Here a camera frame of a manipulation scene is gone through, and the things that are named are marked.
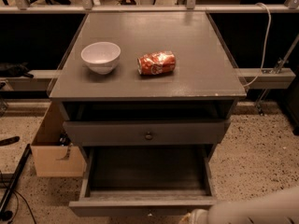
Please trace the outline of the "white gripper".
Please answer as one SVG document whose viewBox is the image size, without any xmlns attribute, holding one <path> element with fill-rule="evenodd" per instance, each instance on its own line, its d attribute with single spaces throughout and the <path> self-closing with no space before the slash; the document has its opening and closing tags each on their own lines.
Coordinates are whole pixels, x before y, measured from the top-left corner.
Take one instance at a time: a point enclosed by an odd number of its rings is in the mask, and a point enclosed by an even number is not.
<svg viewBox="0 0 299 224">
<path fill-rule="evenodd" d="M 188 215 L 188 224 L 208 224 L 208 211 L 204 209 L 194 209 Z"/>
</svg>

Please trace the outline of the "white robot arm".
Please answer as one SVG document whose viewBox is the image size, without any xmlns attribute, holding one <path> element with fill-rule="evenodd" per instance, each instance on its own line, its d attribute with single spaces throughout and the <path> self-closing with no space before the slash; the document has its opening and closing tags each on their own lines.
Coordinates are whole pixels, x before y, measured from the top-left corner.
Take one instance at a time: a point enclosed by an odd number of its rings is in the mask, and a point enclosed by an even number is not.
<svg viewBox="0 0 299 224">
<path fill-rule="evenodd" d="M 299 224 L 299 187 L 239 202 L 219 202 L 195 209 L 188 224 Z"/>
</svg>

